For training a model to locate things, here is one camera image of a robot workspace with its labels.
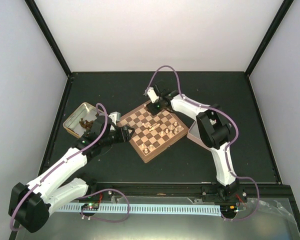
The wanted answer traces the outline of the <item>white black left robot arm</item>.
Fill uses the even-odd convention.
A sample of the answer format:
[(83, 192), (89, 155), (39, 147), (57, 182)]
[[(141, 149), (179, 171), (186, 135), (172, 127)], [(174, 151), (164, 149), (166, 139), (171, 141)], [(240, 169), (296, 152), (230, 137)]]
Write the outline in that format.
[(93, 199), (98, 192), (94, 179), (76, 177), (64, 182), (77, 170), (101, 153), (103, 147), (131, 140), (135, 129), (117, 126), (108, 116), (98, 116), (83, 135), (54, 165), (27, 184), (17, 183), (11, 190), (8, 214), (10, 229), (17, 221), (30, 233), (41, 229), (49, 217), (60, 207), (75, 199)]

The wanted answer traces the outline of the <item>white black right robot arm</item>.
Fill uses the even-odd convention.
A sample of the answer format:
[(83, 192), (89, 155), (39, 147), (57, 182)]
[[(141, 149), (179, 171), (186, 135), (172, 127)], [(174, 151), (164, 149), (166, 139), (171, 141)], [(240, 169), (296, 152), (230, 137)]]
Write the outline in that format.
[(220, 106), (203, 105), (176, 90), (160, 91), (157, 85), (148, 87), (144, 95), (150, 99), (146, 109), (152, 115), (162, 110), (171, 110), (194, 120), (198, 138), (213, 157), (218, 198), (224, 202), (230, 201), (236, 195), (239, 186), (229, 147), (234, 128), (221, 114)]

